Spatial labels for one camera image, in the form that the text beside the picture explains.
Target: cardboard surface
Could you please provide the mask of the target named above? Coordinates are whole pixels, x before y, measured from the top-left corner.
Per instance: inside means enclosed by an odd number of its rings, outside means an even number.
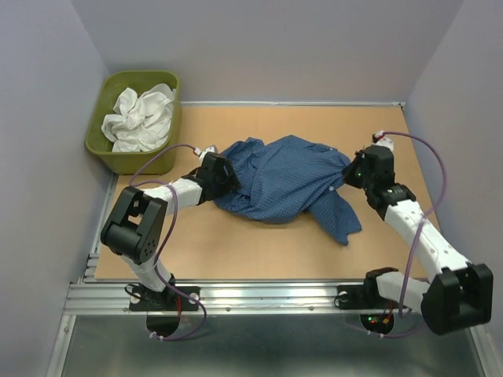
[[[269,143],[295,134],[331,145],[352,158],[355,151],[370,144],[378,130],[406,132],[400,108],[187,107],[183,108],[180,142],[201,149],[215,144],[223,150],[247,137]],[[394,141],[396,180],[407,185],[427,209],[431,201],[412,142],[405,137]],[[188,148],[180,148],[175,168],[163,178],[176,180],[197,166],[197,157]],[[115,199],[128,181],[128,176],[119,177]],[[349,186],[338,193],[354,208],[363,228],[349,236],[346,247],[309,214],[286,225],[265,225],[205,203],[178,214],[161,259],[178,279],[362,278],[369,270],[386,266],[403,270],[409,248],[369,207],[365,193]],[[164,232],[170,223],[168,216]],[[426,276],[417,261],[412,271],[415,277]],[[95,277],[132,279],[134,274],[120,257],[102,246]]]

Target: white wall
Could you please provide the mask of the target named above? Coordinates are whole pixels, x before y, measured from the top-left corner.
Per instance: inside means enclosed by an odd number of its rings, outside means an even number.
[[[68,0],[0,2],[0,374],[43,376],[105,197],[84,134],[105,66]]]
[[[461,0],[72,0],[111,71],[189,101],[404,101]]]
[[[433,141],[449,175],[438,210],[446,237],[494,273],[492,335],[503,351],[503,2],[465,0],[406,104],[415,134]],[[417,148],[433,197],[434,159]]]

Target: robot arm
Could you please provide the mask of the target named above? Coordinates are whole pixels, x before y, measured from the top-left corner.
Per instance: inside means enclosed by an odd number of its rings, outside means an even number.
[[[225,157],[205,150],[200,161],[199,168],[170,183],[177,194],[178,210],[198,206],[240,187],[232,164]],[[164,217],[173,211],[173,193],[166,185],[144,191],[128,186],[120,193],[101,230],[101,242],[131,267],[140,280],[143,295],[149,295],[150,301],[166,301],[164,296],[169,293],[154,269],[156,264],[163,279],[174,285],[174,276],[156,259]]]
[[[425,221],[416,256],[428,275],[428,282],[407,280],[404,305],[421,313],[436,334],[484,324],[490,320],[493,274],[482,265],[473,265],[456,251],[434,225],[423,218],[416,197],[404,185],[395,182],[393,143],[390,139],[356,153],[346,168],[347,184],[364,189],[367,202],[378,215],[411,246],[418,225]],[[367,273],[362,291],[369,306],[380,298],[398,302],[404,276],[387,268]]]

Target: white cloth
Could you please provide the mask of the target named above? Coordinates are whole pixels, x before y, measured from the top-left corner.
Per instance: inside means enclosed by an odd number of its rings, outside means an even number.
[[[103,119],[101,131],[113,142],[112,152],[147,152],[169,136],[174,92],[166,84],[154,86],[139,98],[126,88],[113,106],[115,114]]]

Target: green basket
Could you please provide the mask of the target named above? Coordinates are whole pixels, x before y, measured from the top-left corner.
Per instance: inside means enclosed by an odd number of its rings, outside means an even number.
[[[140,96],[161,83],[167,84],[172,90],[176,90],[169,138],[161,147],[151,152],[112,152],[113,143],[101,132],[101,124],[105,115],[114,113],[113,105],[116,103],[117,97],[127,87],[135,90]],[[162,149],[168,145],[177,144],[182,119],[182,107],[178,100],[179,94],[180,82],[178,77],[168,71],[123,71],[110,76],[101,88],[100,97],[97,99],[93,118],[87,130],[87,150],[102,159],[110,170],[117,174],[136,173]],[[141,173],[165,174],[173,168],[175,160],[176,148],[164,153]]]

